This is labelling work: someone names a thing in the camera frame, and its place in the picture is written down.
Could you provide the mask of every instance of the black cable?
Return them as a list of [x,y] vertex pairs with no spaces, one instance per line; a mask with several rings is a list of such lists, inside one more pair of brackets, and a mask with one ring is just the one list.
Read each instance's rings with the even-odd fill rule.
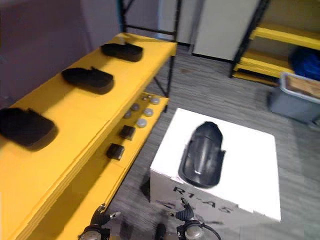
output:
[[202,227],[204,227],[205,229],[208,229],[210,230],[211,232],[214,233],[214,235],[216,235],[216,237],[218,238],[218,240],[222,240],[219,233],[216,232],[216,230],[214,230],[212,227],[208,226],[208,225],[205,225],[205,223],[202,223],[201,224]]

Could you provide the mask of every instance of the gray carpet floor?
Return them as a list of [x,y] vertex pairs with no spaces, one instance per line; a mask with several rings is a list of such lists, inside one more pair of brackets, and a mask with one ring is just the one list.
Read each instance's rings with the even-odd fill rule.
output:
[[[175,230],[166,213],[152,206],[140,188],[148,180],[173,114],[183,108],[275,136],[282,223],[219,229],[223,240],[320,239],[320,132],[268,111],[272,87],[230,79],[229,63],[190,56],[187,51],[178,47],[168,112],[162,113],[109,205],[108,211],[122,212],[108,223],[112,234],[122,240],[153,240],[159,222],[169,232]],[[165,65],[157,75],[163,83],[167,70]],[[161,93],[154,82],[146,90]]]

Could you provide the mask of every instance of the small black block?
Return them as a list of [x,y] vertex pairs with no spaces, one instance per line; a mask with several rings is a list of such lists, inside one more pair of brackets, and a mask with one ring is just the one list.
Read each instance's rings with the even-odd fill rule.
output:
[[117,159],[120,160],[122,155],[124,154],[125,147],[112,143],[111,146],[106,151],[106,155],[110,159]]
[[123,139],[128,139],[131,141],[135,132],[136,132],[135,127],[124,125],[119,135]]

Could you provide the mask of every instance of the small gray cap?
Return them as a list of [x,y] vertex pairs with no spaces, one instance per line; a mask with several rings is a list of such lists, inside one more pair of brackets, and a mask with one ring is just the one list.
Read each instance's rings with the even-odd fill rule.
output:
[[139,118],[136,124],[139,128],[144,128],[145,126],[147,126],[147,120],[145,120],[144,118]]
[[131,117],[131,110],[129,109],[128,111],[126,111],[126,113],[124,114],[123,118],[124,119],[128,119]]
[[151,117],[154,114],[154,111],[151,108],[146,108],[143,111],[144,115],[146,115],[147,117]]
[[160,99],[158,97],[153,97],[150,99],[150,103],[153,105],[158,105],[160,103]]
[[134,103],[132,106],[131,106],[131,110],[132,111],[138,111],[140,109],[140,105],[138,103]]

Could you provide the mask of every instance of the gray wall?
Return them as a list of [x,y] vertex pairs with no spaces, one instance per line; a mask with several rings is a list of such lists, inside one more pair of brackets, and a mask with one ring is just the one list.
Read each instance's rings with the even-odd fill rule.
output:
[[[183,0],[177,41],[180,43],[191,43],[193,24],[196,8],[199,0]],[[176,0],[160,0],[159,1],[159,29],[166,31],[174,30],[174,20],[176,12]],[[161,34],[161,38],[171,39],[170,36]]]
[[[1,0],[0,107],[20,99],[119,32],[116,0]],[[128,21],[156,28],[158,0]]]

